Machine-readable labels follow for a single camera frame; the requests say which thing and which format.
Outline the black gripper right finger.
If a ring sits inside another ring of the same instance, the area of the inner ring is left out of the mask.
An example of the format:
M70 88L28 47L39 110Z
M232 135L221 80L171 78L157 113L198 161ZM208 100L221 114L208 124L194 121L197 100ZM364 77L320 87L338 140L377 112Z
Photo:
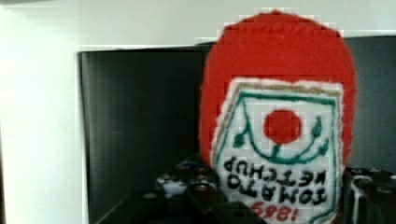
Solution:
M395 174L347 167L343 181L344 224L396 224Z

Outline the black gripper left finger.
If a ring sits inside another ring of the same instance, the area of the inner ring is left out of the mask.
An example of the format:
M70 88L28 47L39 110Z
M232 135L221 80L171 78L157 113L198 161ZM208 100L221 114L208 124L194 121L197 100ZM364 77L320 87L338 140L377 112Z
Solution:
M217 182L217 175L202 161L184 160L159 174L155 181L155 189L170 199L183 194L190 185L208 184L216 187Z

